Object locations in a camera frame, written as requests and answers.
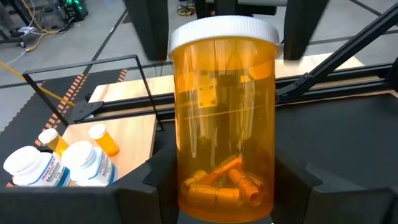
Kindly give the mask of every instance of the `white pill bottle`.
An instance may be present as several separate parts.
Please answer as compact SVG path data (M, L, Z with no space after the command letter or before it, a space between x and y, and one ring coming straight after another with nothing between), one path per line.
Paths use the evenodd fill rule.
M65 187L70 180L70 171L53 154L33 146L13 152L3 168L14 176L13 183L21 187Z
M78 141L63 152L62 163L70 169L71 180L84 187L104 187L117 178L116 166L100 147Z

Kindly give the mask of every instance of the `orange capsule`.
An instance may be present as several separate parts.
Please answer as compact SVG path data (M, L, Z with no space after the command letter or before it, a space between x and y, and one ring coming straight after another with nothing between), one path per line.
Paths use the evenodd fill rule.
M250 174L248 176L259 187L260 191L264 190L265 185L264 185L263 181L260 180L260 178L254 176L254 175L250 175Z
M189 187L190 187L190 185L191 185L192 183L194 183L194 182L196 182L196 181L198 181L198 180L200 180L200 179L202 179L202 178L204 178L204 177L206 177L206 176L207 176L206 171L204 171L204 170L197 170L196 172L193 173L193 175L192 175L190 178L188 178L187 180L185 180L184 182L182 182L181 191L182 191L184 194L187 194L188 191L189 191Z
M241 191L245 201L253 206L261 203L261 194L257 185L243 171L231 169L228 177Z
M213 169L206 177L200 180L201 184L213 184L222 175L226 174L231 169L243 168L242 155L234 155L223 161L220 165Z
M239 189L216 188L204 184L194 184L189 188L188 200L202 206L240 207L242 201Z

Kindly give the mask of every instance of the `concrete floor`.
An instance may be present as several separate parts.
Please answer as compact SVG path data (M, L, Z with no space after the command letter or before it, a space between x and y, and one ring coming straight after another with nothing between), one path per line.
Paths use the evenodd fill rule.
M355 35L373 21L378 13L383 13L395 2L396 0L330 0L322 21L312 38L312 44L308 46L305 54L314 55L334 52L346 42L348 37ZM37 50L25 54L12 66L16 70L24 72L35 68L92 60L106 36L121 17L125 7L123 0L86 0L86 3L90 14L84 21L80 22L78 27L62 35L46 36ZM178 16L175 13L178 4L180 4L178 0L169 0L170 32L180 25L196 19L196 16ZM255 15L257 18L275 25L280 32L281 39L283 38L284 16L284 7L279 7L275 16ZM397 57L397 40L398 33L382 35L371 45L360 51L357 54L357 58L365 65L391 62ZM22 51L20 47L16 47L14 44L0 45L0 60L8 62L18 57ZM143 65L153 63L146 59L132 24L120 24L98 59L129 54L137 54ZM132 60L127 60L95 65L90 72L131 66L135 66L135 63ZM33 79L45 80L77 75L82 73L84 69L85 67L81 67L38 73L33 76ZM160 75L160 67L156 69L156 74ZM145 69L145 74L148 77L153 77L155 68ZM163 66L162 74L171 75L172 67L170 65ZM126 77L127 80L138 78L140 77L136 71L130 71ZM14 86L22 82L22 80L0 68L0 104L2 105L0 108L0 132L33 94L29 86Z

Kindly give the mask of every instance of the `white bottle cap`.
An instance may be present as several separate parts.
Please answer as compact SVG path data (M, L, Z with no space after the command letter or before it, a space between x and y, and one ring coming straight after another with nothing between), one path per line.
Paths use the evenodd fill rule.
M104 136L105 132L106 132L106 126L104 123L101 123L92 126L90 130L88 130L88 135L92 139L99 139L102 138L102 136Z
M58 136L57 130L48 128L39 134L39 141L43 144L48 144Z
M169 53L205 39L218 37L249 37L279 46L278 30L266 21L248 16L213 16L180 26L170 36Z
M77 141L70 145L62 154L62 163L70 170L84 167L91 162L95 150L88 141Z
M11 175L24 173L40 157L40 151L33 146L22 147L13 152L4 164L3 169Z

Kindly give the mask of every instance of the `small orange pill bottle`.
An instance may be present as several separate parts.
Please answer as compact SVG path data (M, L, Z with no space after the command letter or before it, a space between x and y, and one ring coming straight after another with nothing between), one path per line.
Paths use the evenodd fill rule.
M119 147L107 132L105 124L100 123L92 126L88 134L108 156L115 156L119 153Z
M38 139L40 142L51 148L60 157L62 157L63 152L69 147L68 143L66 143L58 134L57 130L53 128L48 128L41 132Z
M253 17L198 19L170 36L178 204L187 214L223 223L270 214L280 51L276 28Z

